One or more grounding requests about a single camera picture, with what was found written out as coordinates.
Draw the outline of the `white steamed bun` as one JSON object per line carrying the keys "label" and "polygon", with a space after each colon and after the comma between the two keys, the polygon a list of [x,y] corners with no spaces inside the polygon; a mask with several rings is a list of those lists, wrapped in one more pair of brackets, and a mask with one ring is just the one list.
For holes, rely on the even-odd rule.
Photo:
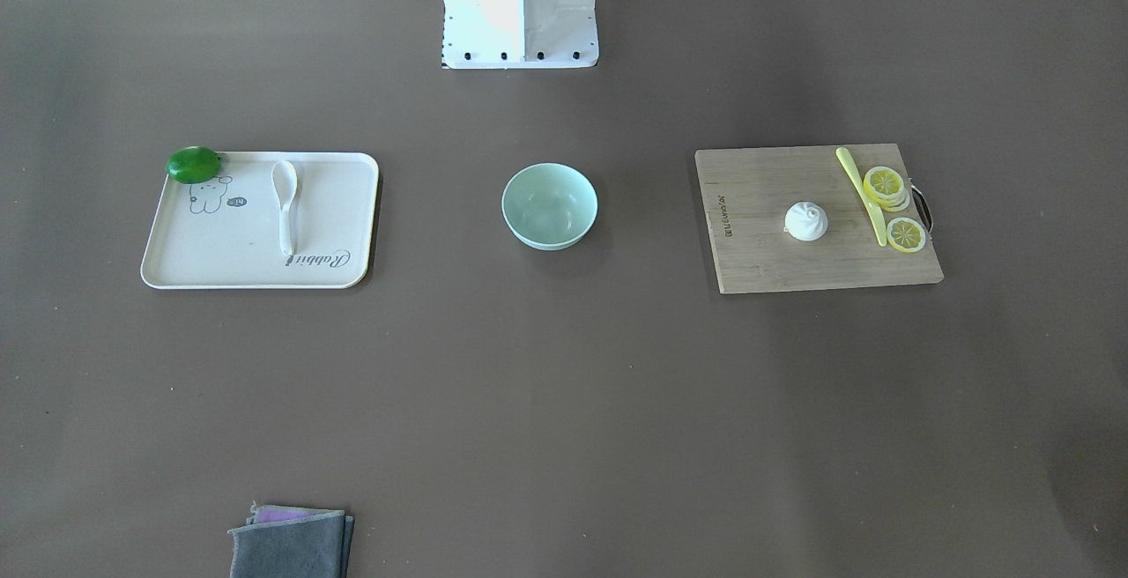
{"label": "white steamed bun", "polygon": [[829,229],[829,217],[821,205],[801,201],[790,205],[784,216],[784,233],[795,240],[818,240]]}

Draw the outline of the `white ceramic spoon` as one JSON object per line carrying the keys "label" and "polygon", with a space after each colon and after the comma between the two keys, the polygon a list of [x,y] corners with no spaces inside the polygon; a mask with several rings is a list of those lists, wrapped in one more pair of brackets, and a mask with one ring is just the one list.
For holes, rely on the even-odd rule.
{"label": "white ceramic spoon", "polygon": [[277,244],[283,256],[293,256],[296,252],[293,209],[299,189],[299,176],[293,163],[280,160],[271,169],[271,185],[277,198]]}

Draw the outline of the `mint green bowl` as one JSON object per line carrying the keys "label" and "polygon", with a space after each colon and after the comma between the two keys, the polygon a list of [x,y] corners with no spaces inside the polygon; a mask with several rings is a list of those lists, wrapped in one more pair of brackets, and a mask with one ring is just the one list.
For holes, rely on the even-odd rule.
{"label": "mint green bowl", "polygon": [[517,240],[534,249],[565,249],[597,219],[594,185],[559,163],[539,163],[515,173],[502,192],[502,217]]}

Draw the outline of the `wooden cutting board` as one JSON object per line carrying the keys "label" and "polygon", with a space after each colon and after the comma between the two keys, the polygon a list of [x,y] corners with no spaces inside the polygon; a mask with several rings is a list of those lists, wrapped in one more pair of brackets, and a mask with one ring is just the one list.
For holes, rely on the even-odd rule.
{"label": "wooden cutting board", "polygon": [[[938,284],[934,246],[882,248],[835,144],[705,149],[694,154],[721,294],[812,292],[860,286]],[[828,217],[818,240],[797,240],[785,216],[813,202]]]}

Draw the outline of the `yellow plastic knife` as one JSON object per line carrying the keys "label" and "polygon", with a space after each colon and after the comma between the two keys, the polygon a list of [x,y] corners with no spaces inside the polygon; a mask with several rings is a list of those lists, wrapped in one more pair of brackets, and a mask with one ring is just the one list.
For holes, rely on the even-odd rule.
{"label": "yellow plastic knife", "polygon": [[851,149],[846,147],[835,148],[835,156],[837,157],[839,164],[841,164],[843,172],[846,173],[851,178],[851,184],[854,185],[855,191],[858,193],[858,198],[864,205],[865,211],[872,224],[874,236],[876,238],[878,245],[885,248],[889,240],[887,239],[887,226],[885,226],[885,212],[883,212],[881,205],[870,198],[864,189],[863,176],[860,173],[857,163],[851,156]]}

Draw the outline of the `upper lemon slice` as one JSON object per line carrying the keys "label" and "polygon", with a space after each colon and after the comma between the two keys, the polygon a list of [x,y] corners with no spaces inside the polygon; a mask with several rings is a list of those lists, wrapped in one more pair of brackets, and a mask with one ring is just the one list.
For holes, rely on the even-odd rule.
{"label": "upper lemon slice", "polygon": [[863,190],[879,208],[887,212],[904,211],[911,196],[905,178],[887,166],[874,166],[863,178]]}

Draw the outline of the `lemon slice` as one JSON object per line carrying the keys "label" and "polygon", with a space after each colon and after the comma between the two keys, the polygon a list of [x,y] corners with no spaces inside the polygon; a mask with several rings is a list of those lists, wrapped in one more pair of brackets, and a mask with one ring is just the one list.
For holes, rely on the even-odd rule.
{"label": "lemon slice", "polygon": [[928,233],[917,220],[898,217],[887,222],[887,245],[900,253],[911,254],[924,249]]}
{"label": "lemon slice", "polygon": [[887,166],[874,166],[863,178],[863,190],[879,208],[887,212],[904,211],[911,196],[905,178]]}

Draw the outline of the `cream rabbit tray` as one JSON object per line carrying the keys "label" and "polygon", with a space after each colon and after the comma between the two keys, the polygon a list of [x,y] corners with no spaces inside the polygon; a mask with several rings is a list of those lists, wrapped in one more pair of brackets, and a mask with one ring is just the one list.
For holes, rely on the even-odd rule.
{"label": "cream rabbit tray", "polygon": [[[224,152],[217,178],[165,179],[140,274],[156,289],[343,289],[369,269],[380,169],[362,152]],[[271,172],[294,165],[294,251]]]}

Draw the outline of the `lower lemon slice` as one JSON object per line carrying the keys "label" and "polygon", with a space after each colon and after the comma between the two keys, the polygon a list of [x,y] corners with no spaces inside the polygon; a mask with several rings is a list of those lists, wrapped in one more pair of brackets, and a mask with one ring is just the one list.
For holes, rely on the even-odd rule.
{"label": "lower lemon slice", "polygon": [[900,253],[911,254],[924,249],[928,233],[917,220],[898,217],[887,222],[887,245]]}

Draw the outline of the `green lime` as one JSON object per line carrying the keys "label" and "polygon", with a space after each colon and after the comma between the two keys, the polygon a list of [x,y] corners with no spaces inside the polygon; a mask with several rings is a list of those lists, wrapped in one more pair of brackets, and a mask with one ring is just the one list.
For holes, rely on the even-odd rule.
{"label": "green lime", "polygon": [[206,147],[185,147],[169,156],[165,170],[177,183],[193,185],[214,178],[222,168],[222,158]]}

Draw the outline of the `grey folded cloth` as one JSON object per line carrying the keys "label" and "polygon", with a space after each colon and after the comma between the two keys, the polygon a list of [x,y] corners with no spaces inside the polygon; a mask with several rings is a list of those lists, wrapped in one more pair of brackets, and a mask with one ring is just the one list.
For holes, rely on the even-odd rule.
{"label": "grey folded cloth", "polygon": [[233,538],[230,577],[345,577],[354,518],[341,509],[252,503]]}

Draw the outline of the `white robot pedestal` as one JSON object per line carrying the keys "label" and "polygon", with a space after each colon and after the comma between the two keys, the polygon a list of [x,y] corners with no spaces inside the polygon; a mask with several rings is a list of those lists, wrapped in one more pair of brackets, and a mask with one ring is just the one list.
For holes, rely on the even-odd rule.
{"label": "white robot pedestal", "polygon": [[596,0],[443,0],[441,67],[448,70],[597,65]]}

